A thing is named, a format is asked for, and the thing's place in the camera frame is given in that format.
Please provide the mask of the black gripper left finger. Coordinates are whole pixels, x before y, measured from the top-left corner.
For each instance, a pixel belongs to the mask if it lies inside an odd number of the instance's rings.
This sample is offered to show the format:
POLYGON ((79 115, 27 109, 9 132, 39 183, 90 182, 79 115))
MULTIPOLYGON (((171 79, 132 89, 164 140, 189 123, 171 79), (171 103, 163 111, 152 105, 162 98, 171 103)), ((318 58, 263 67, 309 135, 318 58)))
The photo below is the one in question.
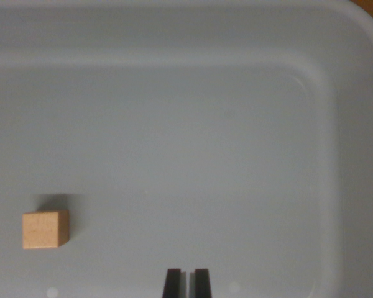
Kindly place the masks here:
POLYGON ((163 298, 185 298, 187 296, 187 273, 180 268, 167 270, 163 298))

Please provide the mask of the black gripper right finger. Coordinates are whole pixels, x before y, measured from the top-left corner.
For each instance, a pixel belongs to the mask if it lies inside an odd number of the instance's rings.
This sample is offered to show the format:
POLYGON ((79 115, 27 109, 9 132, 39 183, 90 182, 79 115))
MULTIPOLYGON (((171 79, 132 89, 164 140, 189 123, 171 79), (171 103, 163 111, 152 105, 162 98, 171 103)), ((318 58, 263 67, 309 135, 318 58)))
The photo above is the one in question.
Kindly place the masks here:
POLYGON ((189 279, 189 298, 212 298, 208 269, 196 269, 189 279))

